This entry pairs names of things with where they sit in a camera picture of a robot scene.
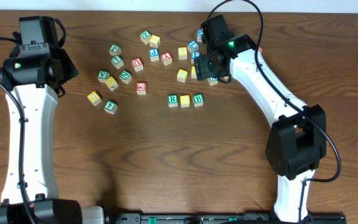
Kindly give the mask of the green B block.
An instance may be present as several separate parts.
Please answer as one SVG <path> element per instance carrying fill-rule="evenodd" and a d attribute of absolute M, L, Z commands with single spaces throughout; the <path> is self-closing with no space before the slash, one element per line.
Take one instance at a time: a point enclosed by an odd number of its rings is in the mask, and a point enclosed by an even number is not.
<path fill-rule="evenodd" d="M 201 93 L 193 95 L 193 103 L 194 103 L 194 107 L 203 106 L 204 96 Z"/>

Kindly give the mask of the yellow O block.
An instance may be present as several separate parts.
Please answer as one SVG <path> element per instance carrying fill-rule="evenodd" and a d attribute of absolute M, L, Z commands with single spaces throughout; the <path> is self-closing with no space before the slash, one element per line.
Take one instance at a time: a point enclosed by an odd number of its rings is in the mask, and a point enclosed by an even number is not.
<path fill-rule="evenodd" d="M 186 70 L 183 69 L 179 69 L 178 73 L 177 73 L 177 80 L 179 82 L 186 82 L 186 79 L 188 77 L 188 72 Z"/>
<path fill-rule="evenodd" d="M 180 104 L 182 108 L 189 107 L 191 104 L 190 96 L 189 95 L 181 95 L 180 96 Z"/>

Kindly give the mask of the yellow G block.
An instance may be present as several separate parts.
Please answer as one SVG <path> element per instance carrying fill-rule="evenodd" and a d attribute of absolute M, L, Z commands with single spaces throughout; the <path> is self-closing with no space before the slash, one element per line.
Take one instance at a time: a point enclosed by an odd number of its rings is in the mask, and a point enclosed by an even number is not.
<path fill-rule="evenodd" d="M 93 106 L 96 106 L 102 102 L 102 97 L 99 94 L 98 91 L 92 91 L 88 96 L 87 99 L 93 104 Z"/>

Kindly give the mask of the green R block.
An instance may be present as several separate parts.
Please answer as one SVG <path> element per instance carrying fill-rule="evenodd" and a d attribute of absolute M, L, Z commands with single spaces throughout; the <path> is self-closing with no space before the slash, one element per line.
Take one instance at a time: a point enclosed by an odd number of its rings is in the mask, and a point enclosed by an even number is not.
<path fill-rule="evenodd" d="M 170 108 L 178 106 L 178 95 L 169 95 L 168 96 L 168 106 Z"/>

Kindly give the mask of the green 4 block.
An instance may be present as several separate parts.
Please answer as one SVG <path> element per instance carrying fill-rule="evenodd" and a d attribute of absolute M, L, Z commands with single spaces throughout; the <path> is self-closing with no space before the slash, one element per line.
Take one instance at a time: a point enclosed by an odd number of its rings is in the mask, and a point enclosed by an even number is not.
<path fill-rule="evenodd" d="M 107 101 L 104 106 L 104 110 L 107 113 L 115 114 L 117 111 L 117 103 L 115 103 L 113 101 Z"/>

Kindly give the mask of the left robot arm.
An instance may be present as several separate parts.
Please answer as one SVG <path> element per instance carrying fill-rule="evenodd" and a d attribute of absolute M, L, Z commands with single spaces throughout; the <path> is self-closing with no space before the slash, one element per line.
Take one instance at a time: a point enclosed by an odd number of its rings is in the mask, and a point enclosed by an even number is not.
<path fill-rule="evenodd" d="M 100 206 L 60 198 L 53 162 L 53 119 L 63 85 L 78 71 L 57 35 L 62 23 L 22 17 L 15 47 L 0 68 L 10 116 L 9 165 L 0 223 L 112 223 Z"/>

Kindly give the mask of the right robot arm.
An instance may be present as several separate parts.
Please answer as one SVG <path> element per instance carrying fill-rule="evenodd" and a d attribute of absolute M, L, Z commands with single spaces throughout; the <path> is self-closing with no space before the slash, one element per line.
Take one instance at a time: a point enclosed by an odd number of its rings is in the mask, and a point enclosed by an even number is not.
<path fill-rule="evenodd" d="M 237 80 L 249 92 L 270 125 L 265 153 L 278 175 L 275 215 L 282 222 L 304 221 L 308 185 L 303 181 L 326 155 L 324 136 L 306 116 L 325 128 L 325 112 L 297 98 L 265 63 L 257 44 L 247 34 L 234 36 L 222 15 L 207 19 L 201 29 L 207 53 L 195 58 L 197 79 Z"/>

